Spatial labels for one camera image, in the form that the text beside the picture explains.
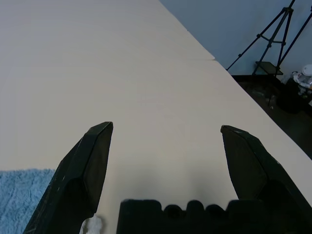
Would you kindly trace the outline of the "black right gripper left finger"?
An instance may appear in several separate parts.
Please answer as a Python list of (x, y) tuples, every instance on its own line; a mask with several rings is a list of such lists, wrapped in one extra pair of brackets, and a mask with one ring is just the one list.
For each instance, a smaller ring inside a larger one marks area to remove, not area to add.
[(61, 160), (25, 234), (78, 234), (97, 212), (106, 176), (113, 123), (91, 127)]

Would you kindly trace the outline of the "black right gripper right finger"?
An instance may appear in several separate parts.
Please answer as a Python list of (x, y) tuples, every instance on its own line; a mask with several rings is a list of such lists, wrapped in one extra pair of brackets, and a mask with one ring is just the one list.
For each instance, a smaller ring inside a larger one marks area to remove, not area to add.
[(229, 125), (220, 131), (237, 197), (264, 205), (266, 233), (310, 234), (312, 208), (282, 165), (248, 132)]

